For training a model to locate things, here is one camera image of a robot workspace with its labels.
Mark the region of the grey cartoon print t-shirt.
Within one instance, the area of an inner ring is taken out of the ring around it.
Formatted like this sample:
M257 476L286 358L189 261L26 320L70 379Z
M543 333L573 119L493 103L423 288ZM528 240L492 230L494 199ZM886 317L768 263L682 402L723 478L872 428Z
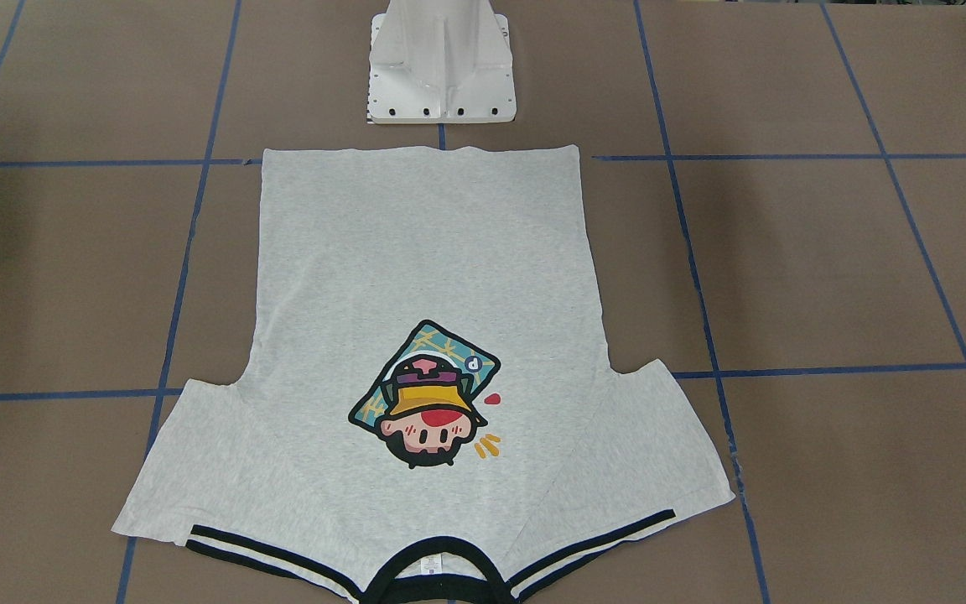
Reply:
M522 603L735 494L610 367L574 146L268 150L241 378L185 384L112 530L352 603Z

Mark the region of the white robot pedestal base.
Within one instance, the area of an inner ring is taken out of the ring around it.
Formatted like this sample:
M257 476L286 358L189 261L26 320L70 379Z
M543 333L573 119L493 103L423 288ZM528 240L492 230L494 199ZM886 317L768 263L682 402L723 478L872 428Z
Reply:
M510 28L490 1L391 1L371 19L372 125L483 125L517 115Z

